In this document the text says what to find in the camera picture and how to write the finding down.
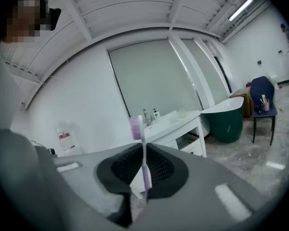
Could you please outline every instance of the chair leg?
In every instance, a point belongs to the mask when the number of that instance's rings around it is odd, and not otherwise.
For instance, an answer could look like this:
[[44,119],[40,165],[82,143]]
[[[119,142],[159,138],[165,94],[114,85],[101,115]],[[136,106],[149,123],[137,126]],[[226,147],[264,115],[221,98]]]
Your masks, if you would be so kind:
[[254,117],[254,137],[253,137],[253,139],[252,139],[252,143],[253,143],[253,144],[254,144],[254,142],[255,142],[256,127],[257,127],[256,118]]
[[272,141],[273,141],[273,136],[274,136],[274,129],[275,129],[275,116],[272,117],[272,137],[271,137],[271,142],[270,142],[270,145],[272,145]]

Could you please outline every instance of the marble floor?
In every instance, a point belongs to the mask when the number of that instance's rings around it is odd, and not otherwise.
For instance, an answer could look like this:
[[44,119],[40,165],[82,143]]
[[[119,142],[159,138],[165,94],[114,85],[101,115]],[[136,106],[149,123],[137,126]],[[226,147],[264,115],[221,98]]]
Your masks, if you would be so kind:
[[[244,119],[242,135],[238,141],[224,144],[212,136],[206,140],[208,158],[249,182],[267,200],[275,197],[289,182],[289,85],[275,91],[274,100],[278,114],[271,146],[270,118],[257,119],[254,144],[252,117]],[[141,213],[144,206],[144,200],[131,196],[133,219]]]

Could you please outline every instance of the small bottle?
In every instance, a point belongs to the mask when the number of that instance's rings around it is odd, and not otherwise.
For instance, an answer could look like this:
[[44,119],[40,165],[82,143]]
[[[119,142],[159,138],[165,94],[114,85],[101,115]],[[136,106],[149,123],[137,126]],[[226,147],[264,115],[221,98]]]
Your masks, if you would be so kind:
[[159,112],[156,111],[156,109],[153,109],[154,113],[153,113],[153,116],[154,116],[154,119],[157,122],[160,122],[160,114]]

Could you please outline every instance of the navy blue chair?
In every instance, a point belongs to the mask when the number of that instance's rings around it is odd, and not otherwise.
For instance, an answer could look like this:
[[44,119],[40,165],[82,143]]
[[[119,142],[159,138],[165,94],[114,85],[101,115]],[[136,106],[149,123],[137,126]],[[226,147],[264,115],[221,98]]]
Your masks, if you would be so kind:
[[[261,76],[259,78],[253,79],[251,82],[250,87],[250,97],[254,102],[254,110],[252,116],[254,117],[254,137],[252,142],[255,142],[255,134],[256,134],[256,127],[257,127],[257,118],[272,118],[272,137],[270,145],[272,145],[273,136],[274,136],[274,129],[275,129],[275,116],[277,115],[277,110],[273,104],[273,96],[274,96],[274,86],[269,81],[269,79],[265,76]],[[270,109],[268,111],[264,111],[261,107],[262,102],[262,95],[265,95],[266,99],[270,103]]]

